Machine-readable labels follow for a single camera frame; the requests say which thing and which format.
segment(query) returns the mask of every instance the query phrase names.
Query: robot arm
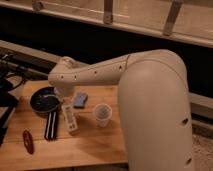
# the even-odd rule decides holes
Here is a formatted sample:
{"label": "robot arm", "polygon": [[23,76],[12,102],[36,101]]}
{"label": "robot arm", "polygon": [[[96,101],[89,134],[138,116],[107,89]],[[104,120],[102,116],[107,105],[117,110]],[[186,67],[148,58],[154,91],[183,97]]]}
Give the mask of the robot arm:
{"label": "robot arm", "polygon": [[194,171],[186,69],[156,50],[75,68],[59,61],[49,82],[64,96],[75,85],[118,84],[118,108],[131,171]]}

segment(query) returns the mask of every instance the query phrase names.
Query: paper cup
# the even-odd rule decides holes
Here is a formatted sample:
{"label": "paper cup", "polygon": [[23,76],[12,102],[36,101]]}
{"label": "paper cup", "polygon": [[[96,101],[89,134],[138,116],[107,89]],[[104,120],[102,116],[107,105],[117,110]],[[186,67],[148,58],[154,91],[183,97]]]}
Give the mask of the paper cup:
{"label": "paper cup", "polygon": [[112,117],[112,108],[105,103],[98,104],[93,109],[93,115],[100,127],[105,127]]}

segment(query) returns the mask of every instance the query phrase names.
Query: wooden table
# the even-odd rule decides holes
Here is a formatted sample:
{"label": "wooden table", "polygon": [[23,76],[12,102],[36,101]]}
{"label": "wooden table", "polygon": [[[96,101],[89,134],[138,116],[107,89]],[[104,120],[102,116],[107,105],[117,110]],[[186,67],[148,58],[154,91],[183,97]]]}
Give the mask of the wooden table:
{"label": "wooden table", "polygon": [[[58,135],[55,141],[46,141],[46,119],[34,113],[29,100],[39,88],[48,86],[47,81],[26,83],[19,105],[10,121],[4,143],[0,147],[0,170],[29,170],[59,168],[95,164],[127,162],[120,119],[117,109],[116,86],[79,86],[76,92],[86,92],[85,109],[75,109],[79,130],[69,134],[63,115],[59,115]],[[108,103],[113,116],[106,128],[97,126],[92,115],[93,107]],[[35,152],[27,153],[22,133],[29,130],[33,136]]]}

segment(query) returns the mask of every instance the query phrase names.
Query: frying pan handle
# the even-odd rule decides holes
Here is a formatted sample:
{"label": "frying pan handle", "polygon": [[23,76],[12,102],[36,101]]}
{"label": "frying pan handle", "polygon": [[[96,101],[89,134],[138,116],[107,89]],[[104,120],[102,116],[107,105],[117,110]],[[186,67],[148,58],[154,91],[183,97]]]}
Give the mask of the frying pan handle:
{"label": "frying pan handle", "polygon": [[44,138],[46,140],[56,139],[57,125],[58,125],[58,112],[57,110],[54,110],[48,113],[46,129],[44,134]]}

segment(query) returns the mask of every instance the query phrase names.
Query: utensil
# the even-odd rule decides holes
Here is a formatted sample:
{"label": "utensil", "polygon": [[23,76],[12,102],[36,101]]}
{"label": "utensil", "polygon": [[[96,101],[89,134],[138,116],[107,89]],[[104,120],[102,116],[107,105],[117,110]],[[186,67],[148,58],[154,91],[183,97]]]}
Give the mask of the utensil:
{"label": "utensil", "polygon": [[56,139],[57,123],[58,123],[58,106],[60,101],[57,99],[53,87],[45,87],[36,91],[30,100],[32,109],[47,117],[44,138],[46,140]]}

